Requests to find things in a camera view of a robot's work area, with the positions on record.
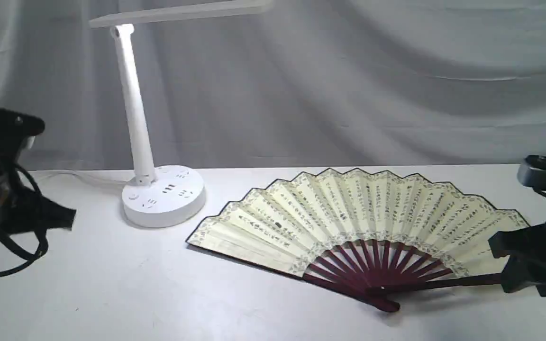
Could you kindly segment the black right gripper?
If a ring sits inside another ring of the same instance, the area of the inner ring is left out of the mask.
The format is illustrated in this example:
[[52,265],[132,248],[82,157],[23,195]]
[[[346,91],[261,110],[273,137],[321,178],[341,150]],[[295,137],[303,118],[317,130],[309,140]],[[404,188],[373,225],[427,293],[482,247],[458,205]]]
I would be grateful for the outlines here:
[[494,258],[507,256],[539,260],[540,265],[510,258],[503,268],[500,284],[505,293],[536,287],[546,297],[546,222],[514,231],[498,231],[488,239]]

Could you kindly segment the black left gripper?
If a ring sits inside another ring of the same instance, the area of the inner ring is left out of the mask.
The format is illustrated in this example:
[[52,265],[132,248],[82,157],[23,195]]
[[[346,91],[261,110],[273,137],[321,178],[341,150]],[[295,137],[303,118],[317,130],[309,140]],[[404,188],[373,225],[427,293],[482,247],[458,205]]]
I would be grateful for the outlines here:
[[77,211],[25,188],[16,168],[24,142],[0,145],[0,236],[44,229],[73,228]]

